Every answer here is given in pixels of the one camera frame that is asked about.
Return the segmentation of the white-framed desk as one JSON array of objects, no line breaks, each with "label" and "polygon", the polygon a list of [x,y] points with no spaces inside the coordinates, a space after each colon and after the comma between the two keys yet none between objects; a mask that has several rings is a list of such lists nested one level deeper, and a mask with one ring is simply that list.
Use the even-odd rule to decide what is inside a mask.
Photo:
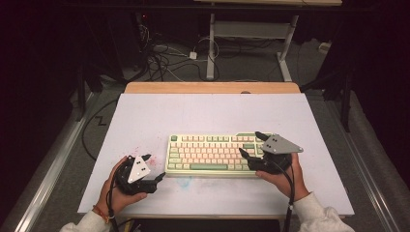
[{"label": "white-framed desk", "polygon": [[[232,4],[234,7],[290,7],[296,10],[307,10],[310,7],[329,9],[340,7],[342,0],[195,0],[204,3],[206,7],[222,7]],[[292,78],[286,64],[286,55],[297,27],[299,14],[291,15],[288,22],[251,22],[238,20],[216,19],[216,14],[210,14],[209,41],[207,55],[206,79],[215,80],[217,74],[216,58],[220,47],[216,38],[245,38],[284,40],[283,49],[276,53],[276,59],[281,76],[285,82]]]}]

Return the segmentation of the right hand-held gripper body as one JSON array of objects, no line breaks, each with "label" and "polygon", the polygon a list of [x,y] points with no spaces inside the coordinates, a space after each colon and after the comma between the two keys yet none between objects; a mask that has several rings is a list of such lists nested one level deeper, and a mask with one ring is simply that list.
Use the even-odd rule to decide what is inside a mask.
[{"label": "right hand-held gripper body", "polygon": [[262,157],[257,161],[249,161],[250,170],[261,170],[278,175],[292,164],[291,154],[302,153],[304,149],[285,139],[279,134],[271,134],[267,141],[263,141],[260,150]]}]

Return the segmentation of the person's right hand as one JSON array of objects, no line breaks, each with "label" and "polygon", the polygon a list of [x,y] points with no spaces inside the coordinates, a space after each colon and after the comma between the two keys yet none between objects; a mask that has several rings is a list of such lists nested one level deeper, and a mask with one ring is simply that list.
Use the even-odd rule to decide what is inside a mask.
[{"label": "person's right hand", "polygon": [[296,153],[292,154],[292,166],[286,170],[286,175],[273,175],[264,171],[256,171],[255,175],[275,185],[277,189],[288,198],[294,195],[294,201],[303,199],[309,195],[305,185],[302,166]]}]

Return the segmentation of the green and cream keyboard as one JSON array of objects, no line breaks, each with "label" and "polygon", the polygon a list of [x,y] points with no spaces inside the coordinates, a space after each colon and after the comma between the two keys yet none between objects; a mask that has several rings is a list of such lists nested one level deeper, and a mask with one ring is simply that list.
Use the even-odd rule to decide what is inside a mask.
[{"label": "green and cream keyboard", "polygon": [[165,172],[178,176],[252,177],[240,149],[261,158],[263,141],[253,133],[172,134],[169,136]]}]

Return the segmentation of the metal floor rail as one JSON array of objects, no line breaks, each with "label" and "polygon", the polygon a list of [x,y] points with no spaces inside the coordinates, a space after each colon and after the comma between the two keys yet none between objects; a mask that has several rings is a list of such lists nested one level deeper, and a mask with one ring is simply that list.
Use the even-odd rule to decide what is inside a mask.
[{"label": "metal floor rail", "polygon": [[80,116],[73,116],[66,126],[63,127],[56,142],[51,147],[50,154],[52,159],[49,162],[48,169],[41,178],[37,190],[18,221],[14,232],[30,232],[34,227],[53,192],[74,144],[90,115],[90,111],[94,108],[99,97],[99,94],[91,93],[85,102],[85,112]]},{"label": "metal floor rail", "polygon": [[334,118],[334,121],[337,124],[338,129],[343,135],[344,141],[347,143],[352,163],[355,166],[356,172],[362,184],[364,185],[364,190],[366,191],[367,197],[369,198],[369,201],[371,202],[375,213],[379,217],[385,232],[400,232],[400,229],[390,211],[387,201],[380,188],[372,178],[369,169],[367,168],[366,163],[362,158],[362,154],[360,153],[351,136],[351,133],[345,130],[344,126],[339,120],[340,116],[337,110],[337,106],[330,101],[327,101],[326,104],[332,114],[332,117]]}]

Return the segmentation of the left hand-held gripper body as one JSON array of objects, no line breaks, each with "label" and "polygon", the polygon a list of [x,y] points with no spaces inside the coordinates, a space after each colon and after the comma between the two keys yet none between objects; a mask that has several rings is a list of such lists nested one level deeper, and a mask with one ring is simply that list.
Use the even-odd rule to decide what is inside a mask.
[{"label": "left hand-held gripper body", "polygon": [[157,185],[152,180],[144,180],[149,173],[150,169],[142,157],[128,156],[114,174],[116,187],[126,195],[154,193]]}]

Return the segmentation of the black metal stand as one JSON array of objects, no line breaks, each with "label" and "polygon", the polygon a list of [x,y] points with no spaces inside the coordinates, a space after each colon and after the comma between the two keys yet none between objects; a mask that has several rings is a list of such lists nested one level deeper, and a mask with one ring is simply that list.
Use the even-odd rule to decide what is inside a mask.
[{"label": "black metal stand", "polygon": [[77,118],[79,122],[86,111],[85,87],[88,86],[92,93],[100,93],[103,90],[101,75],[95,65],[80,64],[76,71],[77,80]]},{"label": "black metal stand", "polygon": [[322,89],[325,101],[340,99],[340,122],[346,132],[350,132],[349,111],[353,72],[349,65],[342,65],[300,87],[302,93],[311,89]]}]

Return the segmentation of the person's left hand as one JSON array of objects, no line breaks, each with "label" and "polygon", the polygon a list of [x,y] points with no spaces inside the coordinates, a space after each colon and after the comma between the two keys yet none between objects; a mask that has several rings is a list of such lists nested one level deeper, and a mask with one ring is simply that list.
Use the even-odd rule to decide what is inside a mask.
[{"label": "person's left hand", "polygon": [[145,192],[135,195],[126,195],[113,186],[115,183],[114,174],[117,168],[126,160],[127,158],[123,157],[115,164],[107,180],[102,185],[99,200],[93,208],[93,212],[101,217],[107,218],[109,216],[109,210],[112,210],[114,214],[119,214],[127,206],[143,200],[148,196]]}]

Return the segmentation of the white board sheet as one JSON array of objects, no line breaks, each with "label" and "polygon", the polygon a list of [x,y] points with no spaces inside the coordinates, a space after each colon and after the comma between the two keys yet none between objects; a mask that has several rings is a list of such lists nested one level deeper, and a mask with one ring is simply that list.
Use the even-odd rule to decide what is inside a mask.
[{"label": "white board sheet", "polygon": [[[341,216],[354,213],[302,94],[124,94],[107,131],[81,213],[96,203],[111,168],[126,155],[150,155],[150,175],[164,170],[172,134],[278,133],[301,146],[304,180],[320,203]],[[288,200],[272,184],[255,176],[241,178],[166,175],[155,193],[129,206],[137,218],[282,218]]]}]

